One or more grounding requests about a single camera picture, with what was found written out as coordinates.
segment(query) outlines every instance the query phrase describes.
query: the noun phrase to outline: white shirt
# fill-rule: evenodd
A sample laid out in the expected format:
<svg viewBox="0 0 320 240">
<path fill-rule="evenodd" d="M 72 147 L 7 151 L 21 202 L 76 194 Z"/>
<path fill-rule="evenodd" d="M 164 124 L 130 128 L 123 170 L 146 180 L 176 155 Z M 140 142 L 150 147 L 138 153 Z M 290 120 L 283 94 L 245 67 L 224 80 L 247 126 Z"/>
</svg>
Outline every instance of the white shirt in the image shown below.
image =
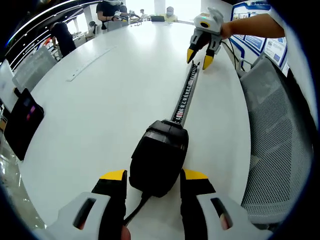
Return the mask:
<svg viewBox="0 0 320 240">
<path fill-rule="evenodd" d="M 287 43 L 287 61 L 301 92 L 306 99 L 310 113 L 318 129 L 318 110 L 315 86 L 308 65 L 307 58 L 301 48 L 301 44 L 293 29 L 278 15 L 274 9 L 270 9 L 269 15 L 284 29 Z"/>
<path fill-rule="evenodd" d="M 148 17 L 148 14 L 143 13 L 140 18 L 141 19 L 146 19 L 147 17 Z"/>
</svg>

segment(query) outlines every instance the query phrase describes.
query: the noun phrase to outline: person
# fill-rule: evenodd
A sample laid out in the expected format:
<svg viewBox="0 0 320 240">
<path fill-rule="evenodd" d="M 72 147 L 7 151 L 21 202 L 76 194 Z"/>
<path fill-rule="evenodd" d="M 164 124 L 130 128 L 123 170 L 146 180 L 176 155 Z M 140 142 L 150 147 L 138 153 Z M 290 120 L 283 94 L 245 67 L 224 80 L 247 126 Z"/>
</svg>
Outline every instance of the person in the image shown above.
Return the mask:
<svg viewBox="0 0 320 240">
<path fill-rule="evenodd" d="M 97 32 L 97 24 L 95 21 L 91 21 L 89 22 L 89 31 L 88 33 L 85 35 L 85 40 L 86 41 L 90 41 L 91 39 L 94 39 L 96 36 L 96 32 Z"/>
<path fill-rule="evenodd" d="M 318 127 L 317 105 L 315 104 L 316 94 L 307 58 L 295 32 L 273 8 L 268 13 L 224 23 L 221 35 L 223 39 L 228 39 L 232 35 L 249 35 L 263 38 L 285 37 L 288 54 L 287 62 L 290 67 L 288 77 L 290 76 L 299 85 L 309 105 L 315 126 Z"/>
<path fill-rule="evenodd" d="M 172 6 L 168 6 L 166 9 L 166 14 L 162 14 L 164 16 L 164 20 L 169 23 L 178 22 L 178 17 L 174 14 L 175 9 Z"/>
<path fill-rule="evenodd" d="M 144 9 L 140 9 L 140 13 L 141 13 L 141 19 L 145 20 L 148 18 L 148 14 L 145 14 L 145 10 Z"/>
<path fill-rule="evenodd" d="M 107 29 L 105 23 L 107 22 L 117 22 L 119 21 L 115 17 L 115 12 L 120 12 L 121 8 L 121 1 L 119 0 L 103 0 L 102 2 L 99 2 L 96 6 L 96 13 L 98 16 L 98 19 L 102 22 L 102 30 Z M 129 14 L 127 12 L 122 12 L 121 17 L 126 17 Z"/>
<path fill-rule="evenodd" d="M 73 41 L 71 33 L 68 30 L 67 24 L 64 22 L 55 22 L 49 26 L 49 30 L 51 33 L 53 47 L 57 47 L 58 40 L 59 48 L 63 58 L 76 49 L 76 45 Z"/>
<path fill-rule="evenodd" d="M 123 2 L 120 3 L 120 12 L 122 12 L 122 13 L 128 12 L 128 9 L 127 9 L 126 5 L 124 5 Z"/>
</svg>

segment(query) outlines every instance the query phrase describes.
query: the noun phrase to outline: hand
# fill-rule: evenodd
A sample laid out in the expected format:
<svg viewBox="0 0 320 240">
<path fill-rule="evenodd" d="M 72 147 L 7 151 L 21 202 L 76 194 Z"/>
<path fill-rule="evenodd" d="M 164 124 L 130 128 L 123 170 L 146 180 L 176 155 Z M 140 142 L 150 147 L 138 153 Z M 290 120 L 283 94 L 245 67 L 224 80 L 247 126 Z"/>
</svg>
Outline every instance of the hand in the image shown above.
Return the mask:
<svg viewBox="0 0 320 240">
<path fill-rule="evenodd" d="M 223 23 L 221 29 L 222 39 L 228 39 L 233 35 L 230 22 Z"/>
<path fill-rule="evenodd" d="M 117 16 L 113 16 L 113 17 L 111 18 L 111 20 L 112 20 L 113 22 L 120 21 L 120 19 L 119 19 Z"/>
<path fill-rule="evenodd" d="M 122 226 L 121 240 L 130 240 L 130 239 L 131 239 L 131 234 L 129 232 L 129 229 L 126 228 L 125 226 Z"/>
</svg>

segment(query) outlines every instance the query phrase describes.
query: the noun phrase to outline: poster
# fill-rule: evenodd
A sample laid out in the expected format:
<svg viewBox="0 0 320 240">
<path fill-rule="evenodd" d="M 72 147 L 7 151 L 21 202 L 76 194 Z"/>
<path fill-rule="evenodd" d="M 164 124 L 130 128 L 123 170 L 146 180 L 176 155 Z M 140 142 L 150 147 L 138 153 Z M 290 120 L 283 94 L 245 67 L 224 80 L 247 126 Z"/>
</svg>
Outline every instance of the poster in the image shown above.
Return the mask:
<svg viewBox="0 0 320 240">
<path fill-rule="evenodd" d="M 255 49 L 257 49 L 259 52 L 262 51 L 262 48 L 264 47 L 264 43 L 266 39 L 264 37 L 259 36 L 245 36 L 244 41 L 253 46 Z"/>
<path fill-rule="evenodd" d="M 240 38 L 241 40 L 245 39 L 245 35 L 235 34 L 235 36 Z"/>
<path fill-rule="evenodd" d="M 239 13 L 239 19 L 246 19 L 249 17 L 249 13 Z"/>
<path fill-rule="evenodd" d="M 237 20 L 238 18 L 239 18 L 239 14 L 234 13 L 234 14 L 233 14 L 233 17 L 232 17 L 232 20 Z"/>
<path fill-rule="evenodd" d="M 287 40 L 285 37 L 268 38 L 265 43 L 264 52 L 279 67 L 287 48 Z"/>
<path fill-rule="evenodd" d="M 288 65 L 288 61 L 286 60 L 283 68 L 282 68 L 282 73 L 287 77 L 288 76 L 288 71 L 289 71 L 289 65 Z"/>
</svg>

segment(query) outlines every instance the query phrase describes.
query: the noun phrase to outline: white chair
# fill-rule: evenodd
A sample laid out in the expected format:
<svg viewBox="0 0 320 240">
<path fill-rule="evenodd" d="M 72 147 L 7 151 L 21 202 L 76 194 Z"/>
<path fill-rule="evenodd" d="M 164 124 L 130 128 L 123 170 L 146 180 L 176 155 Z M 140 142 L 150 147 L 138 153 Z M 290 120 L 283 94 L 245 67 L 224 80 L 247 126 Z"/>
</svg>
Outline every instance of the white chair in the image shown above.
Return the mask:
<svg viewBox="0 0 320 240">
<path fill-rule="evenodd" d="M 304 187 L 313 159 L 308 123 L 285 80 L 266 57 L 240 78 L 251 130 L 250 170 L 241 205 L 253 224 L 285 219 Z"/>
</svg>

